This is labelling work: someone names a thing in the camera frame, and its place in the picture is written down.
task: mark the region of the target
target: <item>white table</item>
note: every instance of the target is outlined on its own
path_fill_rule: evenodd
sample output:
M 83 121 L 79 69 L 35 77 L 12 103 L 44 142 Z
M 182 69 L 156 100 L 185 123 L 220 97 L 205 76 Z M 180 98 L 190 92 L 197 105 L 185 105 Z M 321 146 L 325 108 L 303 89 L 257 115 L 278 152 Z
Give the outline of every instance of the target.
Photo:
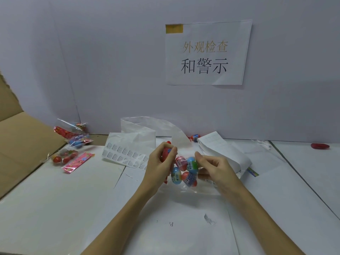
M 293 241 L 308 255 L 338 254 L 340 221 L 278 153 L 227 142 L 247 152 L 259 176 L 246 172 L 242 181 Z M 114 187 L 122 168 L 102 162 L 102 148 L 70 175 L 45 163 L 0 202 L 0 252 L 75 255 L 91 243 L 143 177 L 125 168 Z M 240 254 L 264 254 L 247 222 L 230 205 L 228 212 Z
M 340 218 L 340 144 L 315 150 L 306 142 L 273 141 L 295 170 Z

